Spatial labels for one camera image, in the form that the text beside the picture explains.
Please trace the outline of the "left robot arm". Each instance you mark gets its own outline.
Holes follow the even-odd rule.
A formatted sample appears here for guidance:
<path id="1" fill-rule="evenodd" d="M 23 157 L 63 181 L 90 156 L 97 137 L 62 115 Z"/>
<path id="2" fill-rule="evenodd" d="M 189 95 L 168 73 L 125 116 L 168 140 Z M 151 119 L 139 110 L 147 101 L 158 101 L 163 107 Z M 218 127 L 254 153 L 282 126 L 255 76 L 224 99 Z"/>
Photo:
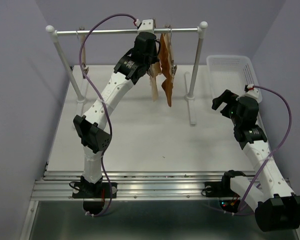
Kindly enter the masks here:
<path id="1" fill-rule="evenodd" d="M 82 115 L 73 119 L 75 130 L 84 150 L 84 170 L 80 181 L 70 183 L 73 198 L 100 198 L 108 194 L 103 184 L 102 162 L 113 132 L 110 115 L 123 96 L 136 85 L 152 64 L 159 61 L 160 43 L 155 34 L 140 32 L 131 48 L 115 65 L 113 73 L 99 93 L 99 98 Z"/>

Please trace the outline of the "cream beige underwear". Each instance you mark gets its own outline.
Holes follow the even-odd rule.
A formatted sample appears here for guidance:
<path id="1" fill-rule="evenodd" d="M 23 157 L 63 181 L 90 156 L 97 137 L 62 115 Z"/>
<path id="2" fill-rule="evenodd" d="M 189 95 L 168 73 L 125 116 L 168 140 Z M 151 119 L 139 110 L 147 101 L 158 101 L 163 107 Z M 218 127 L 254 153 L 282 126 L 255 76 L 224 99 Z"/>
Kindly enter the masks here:
<path id="1" fill-rule="evenodd" d="M 152 96 L 152 100 L 155 102 L 159 97 L 157 76 L 162 74 L 160 62 L 156 62 L 152 64 L 149 68 L 148 74 L 149 74 L 149 82 L 151 86 L 151 96 Z"/>

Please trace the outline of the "beige clip hanger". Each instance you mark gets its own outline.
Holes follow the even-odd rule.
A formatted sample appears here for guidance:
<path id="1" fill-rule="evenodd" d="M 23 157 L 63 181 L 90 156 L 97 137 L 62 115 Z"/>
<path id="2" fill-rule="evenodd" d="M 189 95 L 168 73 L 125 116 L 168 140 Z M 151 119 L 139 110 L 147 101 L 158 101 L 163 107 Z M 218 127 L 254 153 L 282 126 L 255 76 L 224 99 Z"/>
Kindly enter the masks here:
<path id="1" fill-rule="evenodd" d="M 161 41 L 159 38 L 155 40 L 155 50 L 157 62 L 153 63 L 149 68 L 149 76 L 152 81 L 155 81 L 158 75 L 162 74 L 161 64 L 160 64 L 160 51 L 161 51 Z"/>

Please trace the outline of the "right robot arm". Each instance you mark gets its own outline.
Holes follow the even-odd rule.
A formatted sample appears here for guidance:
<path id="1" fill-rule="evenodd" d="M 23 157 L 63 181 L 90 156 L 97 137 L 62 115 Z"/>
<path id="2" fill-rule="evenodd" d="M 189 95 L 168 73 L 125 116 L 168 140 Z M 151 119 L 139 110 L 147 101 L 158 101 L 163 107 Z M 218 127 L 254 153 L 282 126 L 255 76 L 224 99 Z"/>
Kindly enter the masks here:
<path id="1" fill-rule="evenodd" d="M 300 227 L 300 195 L 297 195 L 282 176 L 270 150 L 267 136 L 257 124 L 259 90 L 246 85 L 245 93 L 237 95 L 226 89 L 212 101 L 212 109 L 221 104 L 221 115 L 233 123 L 235 140 L 255 170 L 252 180 L 239 170 L 226 171 L 221 181 L 206 181 L 201 194 L 219 198 L 221 211 L 244 216 L 248 206 L 261 231 L 296 230 Z"/>

